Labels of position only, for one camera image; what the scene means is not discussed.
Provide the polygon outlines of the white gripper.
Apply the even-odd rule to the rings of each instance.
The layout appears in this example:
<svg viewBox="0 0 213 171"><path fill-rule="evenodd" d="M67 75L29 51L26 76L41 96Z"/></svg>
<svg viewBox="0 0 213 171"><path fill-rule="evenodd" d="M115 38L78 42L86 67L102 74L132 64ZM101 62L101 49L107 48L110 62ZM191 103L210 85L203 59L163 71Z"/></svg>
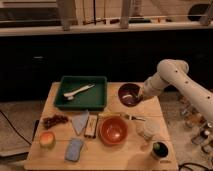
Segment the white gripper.
<svg viewBox="0 0 213 171"><path fill-rule="evenodd" d="M143 99L147 100L154 96L160 95L167 87L167 82L164 81L158 74L149 77L143 84Z"/></svg>

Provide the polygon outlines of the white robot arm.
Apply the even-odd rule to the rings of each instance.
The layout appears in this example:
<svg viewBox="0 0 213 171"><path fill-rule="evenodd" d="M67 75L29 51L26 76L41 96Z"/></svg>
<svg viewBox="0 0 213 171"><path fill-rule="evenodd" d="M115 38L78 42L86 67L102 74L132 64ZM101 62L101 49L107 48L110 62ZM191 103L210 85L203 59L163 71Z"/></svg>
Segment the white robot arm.
<svg viewBox="0 0 213 171"><path fill-rule="evenodd" d="M166 87L172 85L209 123L213 124L213 93L188 77L188 71L189 66L183 60L164 59L160 61L157 65L157 72L143 84L143 99L158 96Z"/></svg>

